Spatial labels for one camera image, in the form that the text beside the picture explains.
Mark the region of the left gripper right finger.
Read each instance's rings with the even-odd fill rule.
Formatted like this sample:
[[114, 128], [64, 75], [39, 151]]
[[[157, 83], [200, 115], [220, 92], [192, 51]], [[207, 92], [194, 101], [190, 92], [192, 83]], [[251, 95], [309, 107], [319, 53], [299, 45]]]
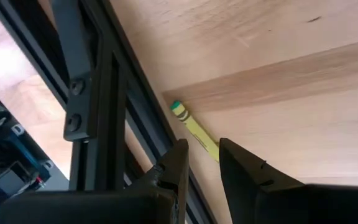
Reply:
[[219, 165], [233, 223], [358, 223], [358, 186], [304, 184], [228, 138]]

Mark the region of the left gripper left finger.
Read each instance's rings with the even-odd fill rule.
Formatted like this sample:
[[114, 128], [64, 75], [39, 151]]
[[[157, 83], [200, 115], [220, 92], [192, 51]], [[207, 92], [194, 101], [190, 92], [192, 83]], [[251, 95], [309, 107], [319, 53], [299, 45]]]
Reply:
[[188, 170], [188, 142], [180, 139], [124, 190], [22, 194], [1, 205], [0, 223], [184, 223]]

